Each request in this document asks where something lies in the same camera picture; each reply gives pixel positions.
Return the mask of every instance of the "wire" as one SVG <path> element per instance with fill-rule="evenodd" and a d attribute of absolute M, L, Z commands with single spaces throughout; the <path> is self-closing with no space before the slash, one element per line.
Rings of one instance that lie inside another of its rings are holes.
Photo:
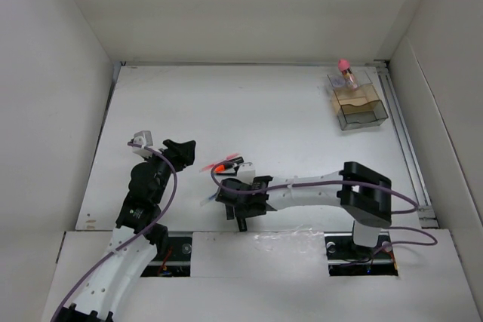
<path fill-rule="evenodd" d="M 411 228 L 409 226 L 390 226 L 388 229 L 389 230 L 408 230 L 410 232 L 420 233 L 422 235 L 427 236 L 428 238 L 431 238 L 432 241 L 430 241 L 428 243 L 425 243 L 425 242 L 422 242 L 422 241 L 392 241 L 392 242 L 385 242 L 385 243 L 383 243 L 383 245 L 381 247 L 377 248 L 374 251 L 374 255 L 378 254 L 381 250 L 386 250 L 387 247 L 393 247 L 395 245 L 410 244 L 410 245 L 432 246 L 432 245 L 436 245 L 438 243 L 438 239 L 436 239 L 430 233 L 425 232 L 424 230 L 421 230 L 421 229 Z"/>
<path fill-rule="evenodd" d="M 173 174 L 173 191 L 171 192 L 171 196 L 169 197 L 168 202 L 166 203 L 166 207 L 160 212 L 160 214 L 147 227 L 145 227 L 143 230 L 141 230 L 139 233 L 137 233 L 132 238 L 125 241 L 120 246 L 116 247 L 115 250 L 117 250 L 117 251 L 122 250 L 124 247 L 126 247 L 127 245 L 129 245 L 130 243 L 132 243 L 133 241 L 138 239 L 141 235 L 145 235 L 147 232 L 149 232 L 152 229 L 152 227 L 154 225 L 156 225 L 156 223 L 166 214 L 169 207 L 171 206 L 171 203 L 174 200 L 174 196 L 176 195 L 176 189 L 177 189 L 177 186 L 178 186 L 178 178 L 177 178 L 176 170 L 174 169 L 173 164 L 160 151 L 155 150 L 155 149 L 151 149 L 150 147 L 142 147 L 141 145 L 137 145 L 136 143 L 128 143 L 128 146 L 137 147 L 139 149 L 144 148 L 145 150 L 153 153 L 154 155 L 156 155 L 160 159 L 162 159 L 166 163 L 166 165 L 168 165 L 168 167 L 170 168 L 170 170 Z M 62 299 L 62 302 L 60 302 L 59 306 L 57 307 L 57 309 L 54 312 L 54 315 L 51 318 L 51 322 L 56 322 L 57 317 L 59 317 L 59 313 L 62 310 L 62 307 L 67 303 L 69 298 L 72 297 L 74 292 L 85 282 L 85 280 L 88 279 L 88 277 L 92 274 L 92 272 L 94 272 L 97 268 L 99 268 L 106 260 L 108 260 L 113 255 L 114 255 L 113 252 L 107 253 L 99 262 L 94 264 L 92 266 L 92 268 L 89 269 L 88 272 L 82 276 L 81 279 L 78 280 L 78 282 L 74 285 L 74 287 L 72 287 L 72 289 Z"/>
<path fill-rule="evenodd" d="M 276 185 L 276 186 L 269 186 L 267 188 L 258 189 L 258 190 L 235 190 L 235 189 L 231 189 L 231 188 L 228 188 L 228 187 L 222 185 L 221 182 L 219 182 L 217 180 L 217 178 L 215 177 L 215 169 L 218 166 L 220 166 L 221 164 L 226 164 L 227 162 L 229 162 L 229 161 L 223 161 L 223 162 L 220 162 L 220 163 L 214 165 L 211 168 L 210 174 L 211 174 L 212 180 L 214 181 L 215 184 L 217 184 L 217 186 L 220 189 L 223 189 L 223 190 L 225 190 L 227 192 L 230 192 L 232 194 L 235 194 L 235 195 L 262 194 L 264 192 L 271 192 L 272 190 L 285 189 L 285 188 L 287 188 L 289 186 L 291 186 L 293 188 L 308 188 L 308 187 L 312 187 L 312 186 L 324 186 L 324 185 L 349 185 L 349 186 L 362 186 L 362 187 L 365 187 L 365 188 L 371 188 L 371 189 L 375 189 L 375 190 L 380 190 L 380 191 L 385 192 L 387 194 L 394 195 L 397 198 L 400 198 L 400 199 L 402 199 L 404 201 L 407 201 L 409 204 L 411 204 L 413 206 L 412 209 L 393 211 L 392 212 L 392 215 L 396 215 L 396 214 L 409 214 L 409 213 L 413 213 L 413 212 L 415 212 L 415 211 L 417 211 L 419 209 L 419 204 L 416 201 L 412 200 L 411 198 L 407 197 L 406 195 L 403 195 L 401 193 L 395 192 L 394 190 L 385 188 L 383 186 L 374 185 L 374 184 L 371 184 L 369 182 L 362 182 L 362 181 L 330 180 L 330 181 L 317 181 L 317 182 L 297 182 L 297 183 L 294 183 L 294 184 L 290 184 L 288 182 L 286 184 L 280 184 L 280 185 Z"/>
<path fill-rule="evenodd" d="M 165 267 L 166 261 L 168 260 L 168 258 L 171 256 L 172 253 L 173 253 L 173 247 L 170 247 L 169 250 L 168 250 L 168 253 L 166 254 L 166 257 L 163 259 L 163 263 L 161 264 L 161 266 L 158 269 L 158 277 L 161 274 L 163 268 Z"/>
<path fill-rule="evenodd" d="M 376 256 L 376 254 L 378 254 L 380 252 L 385 252 L 385 253 L 388 253 L 391 256 L 391 259 L 392 259 L 392 261 L 395 264 L 395 268 L 397 269 L 397 264 L 396 264 L 396 260 L 395 260 L 394 253 L 391 255 L 390 252 L 386 252 L 386 249 L 388 247 L 393 247 L 395 245 L 401 245 L 401 244 L 423 245 L 423 246 L 430 247 L 430 246 L 436 245 L 438 243 L 438 239 L 436 239 L 433 235 L 431 235 L 428 232 L 425 232 L 424 230 L 418 229 L 418 228 L 411 228 L 409 226 L 390 226 L 390 227 L 388 227 L 388 229 L 389 230 L 408 230 L 410 232 L 420 233 L 422 235 L 427 236 L 428 238 L 431 238 L 432 241 L 430 241 L 428 243 L 425 243 L 425 242 L 422 242 L 422 241 L 393 241 L 393 242 L 386 241 L 386 242 L 383 242 L 382 246 L 379 247 L 379 248 L 377 248 L 372 253 L 372 257 L 371 257 L 372 262 L 374 261 L 374 257 Z M 367 263 L 367 262 L 369 262 L 371 260 L 371 259 L 368 259 L 368 260 L 365 260 L 365 259 L 367 259 L 367 257 L 366 258 L 359 259 L 359 260 L 356 260 L 354 262 L 341 264 L 340 266 L 350 267 L 350 266 L 353 266 L 353 265 L 357 265 L 359 263 Z"/>
<path fill-rule="evenodd" d="M 369 274 L 372 272 L 372 265 L 374 264 L 374 257 L 371 259 L 371 265 L 369 265 Z"/>

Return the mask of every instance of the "test tube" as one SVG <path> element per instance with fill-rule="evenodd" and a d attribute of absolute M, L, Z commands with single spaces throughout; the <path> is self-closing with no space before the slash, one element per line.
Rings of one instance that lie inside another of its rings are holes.
<path fill-rule="evenodd" d="M 339 60 L 339 70 L 342 72 L 342 76 L 346 80 L 346 87 L 350 90 L 356 90 L 359 85 L 357 79 L 350 69 L 350 63 L 348 60 Z"/>

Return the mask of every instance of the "white robotic arm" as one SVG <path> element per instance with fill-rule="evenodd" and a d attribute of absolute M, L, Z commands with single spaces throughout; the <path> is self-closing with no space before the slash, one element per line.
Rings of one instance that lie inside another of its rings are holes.
<path fill-rule="evenodd" d="M 328 205 L 342 207 L 354 217 L 355 244 L 374 247 L 380 230 L 392 222 L 391 197 L 378 189 L 390 189 L 391 180 L 355 162 L 346 162 L 343 170 L 324 176 L 290 179 L 254 177 L 254 168 L 242 164 L 237 165 L 236 176 L 217 183 L 216 201 L 225 204 L 227 219 L 236 219 L 241 232 L 247 230 L 249 217 L 287 207 Z M 353 189 L 353 183 L 366 186 Z"/>
<path fill-rule="evenodd" d="M 115 221 L 109 246 L 100 266 L 83 283 L 84 289 L 69 308 L 56 312 L 52 321 L 112 322 L 147 265 L 156 255 L 167 252 L 168 228 L 156 223 L 162 215 L 158 204 L 171 174 L 193 164 L 196 143 L 165 140 L 163 144 L 166 149 L 150 149 L 149 131 L 136 133 L 128 143 L 144 162 L 131 171 L 129 193 Z"/>

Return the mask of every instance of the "transparent container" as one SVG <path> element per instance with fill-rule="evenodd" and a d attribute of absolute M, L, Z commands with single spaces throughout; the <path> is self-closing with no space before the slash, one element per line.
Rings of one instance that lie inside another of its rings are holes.
<path fill-rule="evenodd" d="M 329 75 L 333 88 L 331 103 L 342 130 L 379 126 L 387 118 L 383 101 L 365 72 L 356 73 L 359 87 L 350 90 L 340 86 L 342 75 Z"/>

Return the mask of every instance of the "white platform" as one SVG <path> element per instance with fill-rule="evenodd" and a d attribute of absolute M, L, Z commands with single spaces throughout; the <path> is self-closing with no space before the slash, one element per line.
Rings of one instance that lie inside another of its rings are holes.
<path fill-rule="evenodd" d="M 396 247 L 399 277 L 330 277 L 320 232 L 195 233 L 196 277 L 141 278 L 116 322 L 478 321 L 448 231 L 435 247 Z M 425 241 L 411 232 L 391 239 Z M 57 303 L 101 256 L 110 232 L 69 232 L 45 307 Z"/>
<path fill-rule="evenodd" d="M 365 70 L 383 97 L 375 68 L 355 70 Z M 388 176 L 394 190 L 414 197 L 390 119 L 380 127 L 340 130 L 323 87 L 326 75 L 337 72 L 337 67 L 305 66 L 123 67 L 76 228 L 113 228 L 131 169 L 141 161 L 126 146 L 139 130 L 151 130 L 159 147 L 165 139 L 197 142 L 195 164 L 179 173 L 177 196 L 162 220 L 171 231 L 237 230 L 235 222 L 226 221 L 223 205 L 200 207 L 216 188 L 199 170 L 233 152 L 254 162 L 257 175 L 317 176 L 357 161 Z M 393 200 L 393 210 L 406 208 Z M 393 224 L 419 222 L 412 214 L 394 216 Z M 249 219 L 248 228 L 349 231 L 352 217 L 331 207 L 294 207 Z"/>

